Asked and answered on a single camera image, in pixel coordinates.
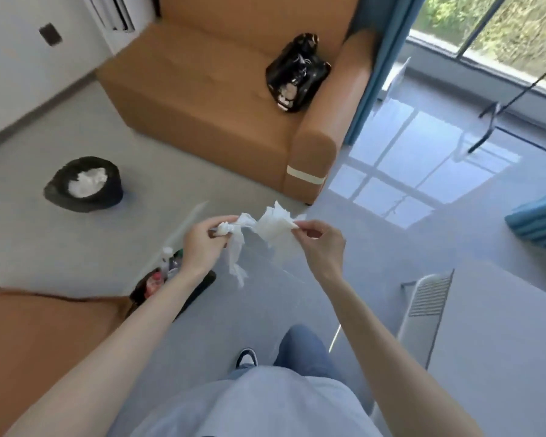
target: person's left arm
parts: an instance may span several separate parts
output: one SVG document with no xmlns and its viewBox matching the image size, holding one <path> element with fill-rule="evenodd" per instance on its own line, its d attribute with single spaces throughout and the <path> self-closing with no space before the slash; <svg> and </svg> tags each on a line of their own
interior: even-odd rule
<svg viewBox="0 0 546 437">
<path fill-rule="evenodd" d="M 216 217 L 192 227 L 180 272 L 32 405 L 6 436 L 104 436 L 174 317 L 226 245 L 227 236 L 211 238 L 208 229 L 236 219 Z"/>
</svg>

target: person's left hand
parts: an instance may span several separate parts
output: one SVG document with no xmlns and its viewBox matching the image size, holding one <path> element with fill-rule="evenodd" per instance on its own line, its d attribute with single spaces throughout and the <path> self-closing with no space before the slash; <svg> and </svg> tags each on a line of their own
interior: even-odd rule
<svg viewBox="0 0 546 437">
<path fill-rule="evenodd" d="M 196 273 L 202 279 L 217 262 L 230 235 L 211 237 L 208 230 L 221 222 L 235 222 L 238 216 L 216 216 L 193 225 L 184 237 L 182 271 Z"/>
</svg>

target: window pane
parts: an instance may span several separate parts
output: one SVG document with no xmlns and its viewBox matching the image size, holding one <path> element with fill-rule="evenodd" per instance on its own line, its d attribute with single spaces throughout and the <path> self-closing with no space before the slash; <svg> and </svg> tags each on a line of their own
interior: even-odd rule
<svg viewBox="0 0 546 437">
<path fill-rule="evenodd" d="M 527 82 L 536 80 L 546 72 L 546 0 L 507 0 L 465 56 Z"/>
<path fill-rule="evenodd" d="M 413 25 L 419 38 L 457 51 L 494 0 L 426 0 Z"/>
</svg>

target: jeans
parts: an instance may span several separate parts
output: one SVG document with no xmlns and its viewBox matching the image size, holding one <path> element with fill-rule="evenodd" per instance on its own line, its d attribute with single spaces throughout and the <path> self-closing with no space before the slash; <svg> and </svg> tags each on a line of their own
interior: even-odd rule
<svg viewBox="0 0 546 437">
<path fill-rule="evenodd" d="M 308 327 L 301 324 L 292 326 L 285 333 L 273 366 L 288 368 L 304 377 L 327 377 L 342 382 L 342 378 L 320 338 Z M 236 380 L 251 368 L 254 368 L 254 365 L 241 365 L 228 374 L 225 380 Z"/>
</svg>

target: sofa seat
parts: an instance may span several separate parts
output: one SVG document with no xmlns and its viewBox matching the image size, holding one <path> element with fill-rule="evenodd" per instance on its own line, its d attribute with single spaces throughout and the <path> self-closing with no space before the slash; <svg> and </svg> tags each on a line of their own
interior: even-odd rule
<svg viewBox="0 0 546 437">
<path fill-rule="evenodd" d="M 281 190 L 303 113 L 284 113 L 269 94 L 265 68 L 274 58 L 158 23 L 97 75 L 133 129 Z"/>
</svg>

